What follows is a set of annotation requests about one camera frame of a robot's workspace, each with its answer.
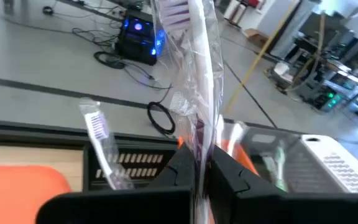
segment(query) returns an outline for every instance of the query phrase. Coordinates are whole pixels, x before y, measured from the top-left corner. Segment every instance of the cardboard box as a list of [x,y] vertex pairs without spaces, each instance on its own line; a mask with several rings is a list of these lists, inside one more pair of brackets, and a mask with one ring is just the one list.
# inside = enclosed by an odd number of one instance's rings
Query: cardboard box
[[269,39],[266,34],[263,34],[256,29],[247,29],[245,33],[248,38],[248,41],[258,47],[263,47]]

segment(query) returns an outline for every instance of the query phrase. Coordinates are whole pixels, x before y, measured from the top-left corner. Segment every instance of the orange object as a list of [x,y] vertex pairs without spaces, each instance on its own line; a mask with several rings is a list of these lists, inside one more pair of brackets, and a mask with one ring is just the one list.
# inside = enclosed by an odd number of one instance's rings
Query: orange object
[[[184,143],[184,139],[179,137],[178,145],[179,147]],[[222,140],[222,150],[227,152],[227,146],[229,145],[229,140]],[[233,153],[231,155],[238,163],[243,165],[245,168],[251,170],[254,174],[259,175],[257,170],[254,167],[251,159],[249,159],[248,155],[246,154],[244,148],[240,144],[235,144]]]
[[42,166],[0,166],[0,224],[34,224],[39,208],[70,186],[56,170]]

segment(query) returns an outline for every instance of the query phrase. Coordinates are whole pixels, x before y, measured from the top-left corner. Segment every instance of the orange surface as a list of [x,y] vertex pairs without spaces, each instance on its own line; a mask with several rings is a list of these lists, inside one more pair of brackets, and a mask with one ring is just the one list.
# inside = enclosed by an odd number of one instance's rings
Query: orange surface
[[0,166],[0,224],[34,224],[39,208],[70,191],[65,178],[42,166]]

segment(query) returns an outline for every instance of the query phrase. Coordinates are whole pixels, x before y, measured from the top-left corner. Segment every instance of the black cable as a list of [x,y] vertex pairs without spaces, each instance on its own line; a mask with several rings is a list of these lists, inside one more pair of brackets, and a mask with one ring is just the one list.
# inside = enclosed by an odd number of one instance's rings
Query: black cable
[[90,5],[85,5],[87,7],[91,7],[91,8],[94,8],[94,9],[110,9],[110,11],[112,11],[113,9],[116,9],[118,7],[122,7],[122,6],[114,6],[114,7],[94,7],[94,6],[90,6]]
[[[169,85],[168,87],[168,90],[167,92],[164,94],[163,98],[158,101],[158,102],[150,102],[148,105],[147,105],[147,116],[149,117],[149,120],[151,121],[153,127],[161,134],[163,134],[165,137],[169,138],[167,135],[172,135],[175,130],[176,130],[176,125],[175,125],[175,122],[169,112],[169,110],[164,107],[161,102],[167,97],[170,89],[172,88],[172,84]],[[167,115],[169,121],[171,122],[171,129],[165,129],[163,127],[161,127],[159,124],[157,124],[157,122],[154,120],[153,116],[152,116],[152,108],[153,107],[158,107],[162,112],[165,113],[165,115]]]
[[121,28],[121,25],[116,26],[116,27],[113,27],[113,26],[112,26],[112,23],[113,23],[113,22],[117,23],[118,21],[111,20],[110,23],[109,23],[109,27],[111,27],[111,28],[113,28],[113,29],[120,29],[120,28]]
[[67,14],[62,14],[62,13],[54,12],[53,15],[66,16],[66,17],[71,17],[71,18],[86,18],[86,17],[89,17],[89,16],[93,16],[94,14],[85,15],[85,16],[72,16],[72,15],[67,15]]
[[[102,60],[101,59],[101,56],[102,55],[105,55],[105,56],[108,56],[108,57],[112,57],[114,60],[110,60],[110,61],[107,61],[107,60]],[[139,69],[142,70],[142,75],[146,76],[149,80],[153,80],[155,81],[155,78],[150,75],[149,73],[147,73],[143,68],[141,68],[140,66],[138,65],[135,65],[133,63],[130,63],[130,62],[125,62],[123,61],[118,55],[116,54],[111,54],[111,53],[108,53],[108,52],[105,52],[105,51],[102,51],[102,52],[96,52],[95,54],[93,54],[93,57],[101,64],[107,66],[107,67],[110,67],[110,68],[115,68],[115,69],[124,69],[124,71],[133,79],[135,80],[137,83],[143,85],[143,86],[146,86],[146,87],[149,87],[149,88],[153,88],[155,90],[169,90],[171,87],[166,87],[166,88],[162,88],[162,87],[156,87],[156,86],[152,86],[152,85],[149,85],[149,84],[146,84],[144,82],[141,82],[139,81],[136,77],[134,77],[126,68],[125,66],[126,65],[131,65],[131,66],[134,66],[134,67],[137,67]]]
[[36,30],[44,30],[44,31],[50,31],[50,32],[58,32],[58,33],[61,33],[61,34],[71,34],[70,31],[48,29],[48,28],[43,28],[43,27],[37,27],[37,26],[22,24],[20,22],[10,20],[6,16],[2,16],[2,15],[0,15],[0,19],[4,20],[4,21],[6,21],[6,22],[8,22],[10,24],[14,24],[14,25],[17,25],[17,26],[25,27],[25,28],[36,29]]
[[[103,49],[103,47],[111,47],[111,45],[113,44],[113,40],[117,38],[117,35],[112,35],[110,36],[110,39],[108,40],[103,40],[102,38],[100,37],[96,37],[92,32],[99,32],[99,30],[82,30],[80,28],[73,28],[71,30],[71,32],[78,36],[78,37],[81,37],[82,39],[88,41],[88,42],[91,42],[91,43],[94,43],[96,44],[98,47],[100,47],[100,49],[105,52],[106,49]],[[82,34],[90,34],[91,35],[91,38],[87,38],[85,37],[84,35]]]
[[[110,62],[107,62],[106,60],[102,60],[100,58],[100,56],[102,55],[107,55],[109,57],[115,57],[112,61]],[[110,54],[110,53],[107,53],[107,52],[96,52],[93,57],[101,64],[105,65],[105,66],[108,66],[110,68],[115,68],[115,69],[124,69],[124,71],[131,77],[133,78],[137,83],[143,85],[143,86],[147,86],[149,88],[153,88],[153,89],[157,89],[157,90],[167,90],[167,92],[164,94],[164,96],[162,97],[162,99],[158,102],[150,102],[148,105],[147,105],[147,116],[149,117],[149,120],[150,122],[152,123],[153,127],[161,134],[163,134],[165,137],[169,138],[168,136],[169,135],[172,135],[175,130],[176,130],[176,125],[175,125],[175,122],[169,112],[169,110],[164,107],[161,102],[167,97],[170,89],[172,88],[172,84],[169,85],[168,88],[159,88],[159,87],[155,87],[155,86],[151,86],[151,85],[148,85],[146,83],[143,83],[141,81],[139,81],[138,79],[136,79],[126,68],[125,66],[126,65],[132,65],[134,67],[137,67],[139,69],[141,69],[143,71],[143,75],[145,75],[148,79],[150,80],[155,80],[154,77],[150,74],[148,74],[143,68],[141,68],[140,66],[134,64],[134,63],[129,63],[129,62],[123,62],[116,54]],[[169,121],[171,122],[171,125],[172,127],[170,129],[165,129],[163,127],[161,127],[153,118],[152,116],[152,108],[153,107],[157,107],[160,111],[164,112],[165,115],[167,115]]]

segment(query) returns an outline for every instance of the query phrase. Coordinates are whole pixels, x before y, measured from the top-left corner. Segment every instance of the plastic wrap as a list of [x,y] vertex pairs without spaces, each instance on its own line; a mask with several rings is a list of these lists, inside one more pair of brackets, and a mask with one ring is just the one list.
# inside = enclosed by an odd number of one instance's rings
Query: plastic wrap
[[95,150],[100,167],[113,190],[133,189],[133,183],[124,168],[113,158],[118,158],[119,151],[114,134],[110,132],[100,102],[84,98],[80,102],[80,111],[84,116],[88,136]]
[[[152,0],[152,9],[157,56],[169,58],[170,63],[165,63],[167,73],[176,75],[172,80],[174,94],[170,110],[176,113],[178,135],[195,155],[196,189],[198,195],[204,197],[204,178],[214,148],[223,98],[224,67],[214,2]],[[169,24],[172,15],[184,19]],[[199,201],[197,214],[207,217],[208,210],[200,210],[205,201]]]

